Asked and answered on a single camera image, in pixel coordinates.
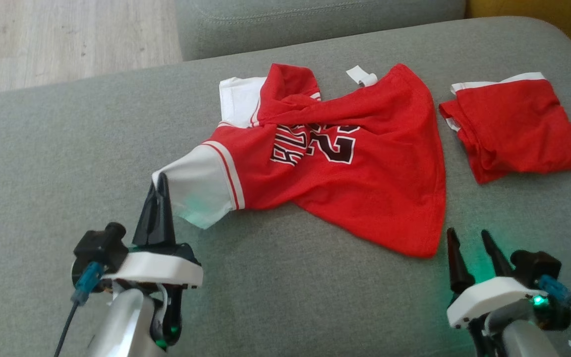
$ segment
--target blue connector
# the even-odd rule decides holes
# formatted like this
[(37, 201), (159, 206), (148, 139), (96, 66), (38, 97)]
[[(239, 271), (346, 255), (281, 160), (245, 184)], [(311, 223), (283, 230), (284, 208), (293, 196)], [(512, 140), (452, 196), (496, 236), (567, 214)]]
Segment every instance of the blue connector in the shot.
[(99, 262), (91, 262), (85, 268), (85, 271), (79, 278), (79, 281), (76, 282), (74, 286), (74, 294), (70, 300), (73, 303), (78, 303), (78, 305), (83, 306), (87, 302), (89, 298), (89, 294), (91, 294), (92, 290), (100, 283), (100, 278), (103, 277), (105, 273), (105, 268)]
[(571, 304), (571, 291), (549, 275), (541, 276), (541, 279), (539, 279), (539, 289), (548, 292), (548, 294), (557, 298), (563, 305)]

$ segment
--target couch cushion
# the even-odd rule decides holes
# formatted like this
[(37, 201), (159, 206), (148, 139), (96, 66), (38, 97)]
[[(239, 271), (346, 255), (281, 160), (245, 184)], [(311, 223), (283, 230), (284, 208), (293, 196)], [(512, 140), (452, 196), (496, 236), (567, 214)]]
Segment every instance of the couch cushion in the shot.
[[(0, 357), (50, 355), (70, 309), (72, 250), (88, 229), (122, 222), (130, 238), (150, 174), (208, 138), (220, 118), (219, 80), (305, 65), (323, 99), (355, 90), (345, 70), (383, 75), (405, 63), (433, 93), (451, 83), (540, 71), (571, 118), (571, 42), (528, 18), (435, 23), (205, 59), (0, 94)], [(457, 229), (478, 281), (492, 277), (480, 229), (506, 254), (543, 249), (571, 287), (571, 172), (474, 182), (442, 118), (446, 226)], [(171, 356), (462, 356), (448, 327), (446, 245), (419, 260), (352, 237), (294, 205), (234, 212), (201, 231), (175, 221), (205, 269), (186, 292)], [(64, 357), (84, 355), (109, 296), (77, 312)], [(563, 354), (566, 333), (553, 334)]]
[(465, 0), (176, 0), (184, 60), (457, 20)]

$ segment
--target white tag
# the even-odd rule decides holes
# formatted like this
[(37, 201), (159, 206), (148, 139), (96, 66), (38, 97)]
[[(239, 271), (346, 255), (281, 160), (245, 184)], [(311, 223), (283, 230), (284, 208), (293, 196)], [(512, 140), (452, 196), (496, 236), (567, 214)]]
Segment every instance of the white tag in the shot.
[(378, 82), (378, 77), (375, 74), (365, 72), (359, 65), (345, 72), (361, 87), (372, 86)]

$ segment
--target white sleeve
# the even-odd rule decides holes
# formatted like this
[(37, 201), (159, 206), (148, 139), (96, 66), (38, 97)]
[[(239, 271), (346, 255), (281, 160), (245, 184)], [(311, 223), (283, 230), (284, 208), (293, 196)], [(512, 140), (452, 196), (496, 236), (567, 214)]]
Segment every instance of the white sleeve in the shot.
[(206, 229), (236, 209), (231, 182), (219, 152), (198, 145), (183, 158), (152, 174), (158, 182), (164, 172), (169, 182), (173, 215)]
[(220, 82), (222, 121), (238, 128), (249, 128), (259, 108), (260, 91), (266, 77), (232, 77)]

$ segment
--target folded red shorts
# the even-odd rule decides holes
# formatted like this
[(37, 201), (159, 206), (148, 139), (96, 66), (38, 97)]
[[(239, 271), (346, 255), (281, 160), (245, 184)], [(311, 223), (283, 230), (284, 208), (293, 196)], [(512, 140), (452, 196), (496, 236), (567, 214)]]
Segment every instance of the folded red shorts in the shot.
[(510, 172), (571, 170), (571, 123), (539, 72), (451, 86), (440, 113), (466, 147), (478, 183)]

